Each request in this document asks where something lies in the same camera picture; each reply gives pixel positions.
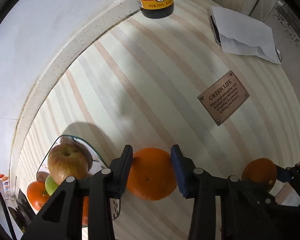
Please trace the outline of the large orange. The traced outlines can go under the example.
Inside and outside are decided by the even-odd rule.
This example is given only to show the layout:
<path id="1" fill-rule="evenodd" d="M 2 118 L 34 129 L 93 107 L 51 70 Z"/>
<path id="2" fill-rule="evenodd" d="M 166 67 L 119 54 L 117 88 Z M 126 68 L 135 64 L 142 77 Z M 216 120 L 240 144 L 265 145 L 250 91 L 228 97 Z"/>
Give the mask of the large orange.
<path id="1" fill-rule="evenodd" d="M 144 148 L 133 154 L 127 189 L 142 200 L 168 197 L 177 187 L 171 156 L 158 148 Z"/>

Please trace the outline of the dark reddish orange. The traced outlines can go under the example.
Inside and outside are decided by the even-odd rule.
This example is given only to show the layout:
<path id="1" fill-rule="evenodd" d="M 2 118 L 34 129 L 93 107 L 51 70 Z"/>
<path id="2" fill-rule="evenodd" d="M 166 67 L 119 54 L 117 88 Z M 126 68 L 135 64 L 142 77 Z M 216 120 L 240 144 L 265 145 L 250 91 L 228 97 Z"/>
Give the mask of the dark reddish orange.
<path id="1" fill-rule="evenodd" d="M 253 160 L 243 170 L 241 180 L 256 183 L 270 192 L 277 180 L 276 165 L 267 158 Z"/>

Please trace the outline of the red green apple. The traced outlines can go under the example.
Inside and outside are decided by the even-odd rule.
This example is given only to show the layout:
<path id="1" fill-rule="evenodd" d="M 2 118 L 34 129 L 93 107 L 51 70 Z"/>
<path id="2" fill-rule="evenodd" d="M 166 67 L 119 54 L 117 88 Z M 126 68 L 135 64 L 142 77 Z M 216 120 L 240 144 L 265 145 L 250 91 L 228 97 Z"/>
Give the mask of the red green apple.
<path id="1" fill-rule="evenodd" d="M 59 144 L 53 147 L 47 158 L 47 166 L 53 180 L 58 184 L 68 177 L 83 179 L 89 171 L 88 161 L 76 145 Z"/>

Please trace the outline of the small orange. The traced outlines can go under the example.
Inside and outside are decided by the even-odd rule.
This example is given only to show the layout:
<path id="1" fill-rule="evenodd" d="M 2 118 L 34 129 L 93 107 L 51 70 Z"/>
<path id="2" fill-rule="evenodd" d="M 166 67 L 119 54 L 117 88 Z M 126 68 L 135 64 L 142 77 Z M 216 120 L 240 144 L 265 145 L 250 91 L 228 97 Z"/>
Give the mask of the small orange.
<path id="1" fill-rule="evenodd" d="M 31 206 L 39 211 L 49 200 L 45 184 L 42 181 L 34 181 L 27 187 L 27 198 Z"/>

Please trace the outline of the medium orange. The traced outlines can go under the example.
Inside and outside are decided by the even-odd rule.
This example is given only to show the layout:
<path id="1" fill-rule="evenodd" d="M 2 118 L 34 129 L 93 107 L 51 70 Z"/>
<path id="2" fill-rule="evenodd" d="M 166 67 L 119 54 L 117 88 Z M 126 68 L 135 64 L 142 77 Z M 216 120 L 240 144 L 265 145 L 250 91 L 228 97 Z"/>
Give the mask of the medium orange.
<path id="1" fill-rule="evenodd" d="M 83 211 L 82 211 L 82 226 L 88 226 L 88 214 L 89 214 L 89 197 L 83 198 Z"/>

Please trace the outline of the brown kiwi fruit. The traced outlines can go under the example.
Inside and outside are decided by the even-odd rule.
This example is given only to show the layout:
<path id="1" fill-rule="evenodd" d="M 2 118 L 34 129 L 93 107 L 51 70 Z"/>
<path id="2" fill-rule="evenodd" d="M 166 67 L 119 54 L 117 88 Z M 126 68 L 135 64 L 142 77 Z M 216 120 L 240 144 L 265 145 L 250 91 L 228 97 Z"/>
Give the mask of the brown kiwi fruit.
<path id="1" fill-rule="evenodd" d="M 87 150 L 87 148 L 84 145 L 82 145 L 80 142 L 77 142 L 73 137 L 67 136 L 67 135 L 61 137 L 60 143 L 66 143 L 66 144 L 77 146 L 81 150 L 81 152 L 83 153 L 83 155 L 85 156 L 85 158 L 87 160 L 88 170 L 91 169 L 92 164 L 93 164 L 93 158 L 92 158 L 90 152 Z"/>

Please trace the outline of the floral oval plate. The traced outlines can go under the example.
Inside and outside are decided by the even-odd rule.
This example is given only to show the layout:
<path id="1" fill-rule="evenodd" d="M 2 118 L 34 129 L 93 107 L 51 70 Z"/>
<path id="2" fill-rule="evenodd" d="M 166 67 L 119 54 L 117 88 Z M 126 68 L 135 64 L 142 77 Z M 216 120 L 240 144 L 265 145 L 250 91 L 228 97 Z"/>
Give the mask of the floral oval plate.
<path id="1" fill-rule="evenodd" d="M 79 137 L 73 135 L 60 135 L 55 142 L 52 144 L 50 149 L 48 150 L 46 156 L 44 157 L 41 165 L 38 167 L 36 178 L 38 181 L 45 182 L 46 178 L 49 176 L 50 172 L 47 165 L 47 159 L 50 151 L 57 145 L 60 144 L 72 144 L 78 146 L 83 154 L 87 158 L 88 162 L 88 177 L 92 177 L 92 175 L 96 174 L 97 172 L 101 171 L 104 168 L 108 168 L 106 162 L 102 159 L 99 155 L 97 150 L 93 148 L 87 141 L 81 139 Z M 88 199 L 87 197 L 84 198 L 83 202 L 83 220 L 82 220 L 82 227 L 88 227 Z M 115 220 L 119 217 L 121 212 L 121 200 L 120 199 L 112 199 L 110 198 L 110 211 L 111 211 L 111 218 Z"/>

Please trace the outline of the striped table mat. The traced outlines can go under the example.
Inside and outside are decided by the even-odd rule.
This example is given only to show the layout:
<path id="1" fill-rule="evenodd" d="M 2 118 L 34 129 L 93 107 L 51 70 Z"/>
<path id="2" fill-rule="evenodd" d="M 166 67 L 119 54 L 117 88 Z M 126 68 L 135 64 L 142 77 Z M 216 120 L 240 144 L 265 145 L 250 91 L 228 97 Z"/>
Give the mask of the striped table mat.
<path id="1" fill-rule="evenodd" d="M 300 103 L 285 72 L 255 56 L 225 53 L 209 19 L 211 0 L 174 0 L 174 13 L 136 13 L 89 46 L 38 111 L 24 141 L 16 185 L 26 191 L 55 140 L 89 142 L 106 163 L 135 151 L 180 146 L 213 176 L 240 176 L 258 158 L 300 161 Z M 249 98 L 217 125 L 198 95 L 232 71 Z"/>

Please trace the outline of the black gas stove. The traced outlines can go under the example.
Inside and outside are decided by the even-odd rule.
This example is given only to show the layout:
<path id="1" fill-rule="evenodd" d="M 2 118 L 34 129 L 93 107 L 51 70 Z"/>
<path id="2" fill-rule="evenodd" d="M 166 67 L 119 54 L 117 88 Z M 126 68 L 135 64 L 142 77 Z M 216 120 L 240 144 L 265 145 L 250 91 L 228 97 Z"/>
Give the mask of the black gas stove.
<path id="1" fill-rule="evenodd" d="M 19 190 L 16 203 L 16 208 L 8 206 L 8 210 L 19 229 L 22 231 L 22 233 L 24 233 L 36 214 L 28 202 L 25 194 L 21 190 Z"/>

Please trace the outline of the white folded paper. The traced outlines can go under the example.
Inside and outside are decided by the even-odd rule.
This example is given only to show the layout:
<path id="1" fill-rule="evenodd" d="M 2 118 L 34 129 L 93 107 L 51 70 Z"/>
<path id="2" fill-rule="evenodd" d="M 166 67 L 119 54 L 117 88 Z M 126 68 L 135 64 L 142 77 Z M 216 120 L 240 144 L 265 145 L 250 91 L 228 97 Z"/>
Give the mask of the white folded paper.
<path id="1" fill-rule="evenodd" d="M 223 52 L 281 63 L 273 31 L 263 22 L 224 7 L 211 6 L 210 23 Z"/>

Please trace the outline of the colourful wall sticker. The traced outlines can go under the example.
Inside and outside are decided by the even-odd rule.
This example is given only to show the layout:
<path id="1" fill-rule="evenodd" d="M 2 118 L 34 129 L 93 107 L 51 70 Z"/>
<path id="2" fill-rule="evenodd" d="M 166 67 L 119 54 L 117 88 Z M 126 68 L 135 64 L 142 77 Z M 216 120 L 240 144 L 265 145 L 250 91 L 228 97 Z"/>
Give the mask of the colourful wall sticker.
<path id="1" fill-rule="evenodd" d="M 0 193 L 4 200 L 10 199 L 9 177 L 4 174 L 0 174 Z"/>

